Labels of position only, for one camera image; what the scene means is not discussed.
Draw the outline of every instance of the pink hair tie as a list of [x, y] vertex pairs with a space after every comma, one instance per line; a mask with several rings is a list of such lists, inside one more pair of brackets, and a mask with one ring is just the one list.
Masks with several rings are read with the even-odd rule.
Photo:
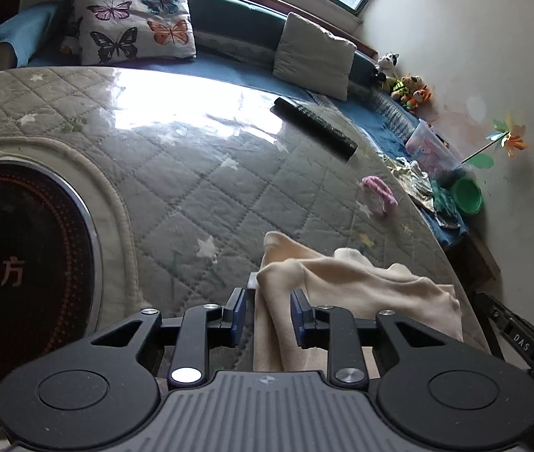
[[366, 176], [361, 180], [361, 183], [382, 199], [382, 209], [386, 214], [395, 211], [399, 203], [396, 201], [389, 186], [379, 176]]

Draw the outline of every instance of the orange plush toy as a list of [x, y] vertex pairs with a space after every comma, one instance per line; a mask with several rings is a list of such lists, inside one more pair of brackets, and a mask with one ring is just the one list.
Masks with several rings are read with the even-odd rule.
[[431, 96], [432, 93], [430, 93], [428, 89], [424, 87], [413, 92], [413, 96], [408, 101], [406, 101], [403, 106], [411, 113], [414, 113], [415, 110], [420, 106], [420, 104], [423, 104], [424, 102], [430, 100]]

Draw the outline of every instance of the sofa armrest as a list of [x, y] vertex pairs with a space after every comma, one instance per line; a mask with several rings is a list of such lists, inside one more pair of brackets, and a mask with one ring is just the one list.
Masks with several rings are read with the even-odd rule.
[[27, 8], [0, 25], [0, 70], [21, 68], [55, 30], [59, 2]]

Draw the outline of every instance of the green bowl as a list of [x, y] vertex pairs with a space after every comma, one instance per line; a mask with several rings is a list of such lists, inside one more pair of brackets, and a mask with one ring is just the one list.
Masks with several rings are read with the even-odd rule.
[[483, 206], [483, 195], [479, 186], [467, 176], [463, 176], [453, 184], [451, 195], [463, 214], [478, 214]]

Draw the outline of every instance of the orange butterfly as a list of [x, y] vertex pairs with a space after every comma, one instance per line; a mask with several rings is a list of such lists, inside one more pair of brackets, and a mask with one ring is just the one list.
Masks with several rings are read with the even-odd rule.
[[151, 31], [154, 33], [154, 40], [164, 46], [172, 41], [175, 44], [175, 39], [181, 44], [187, 44], [189, 36], [187, 35], [187, 22], [185, 20], [179, 20], [176, 24], [162, 25], [151, 20], [147, 20]]

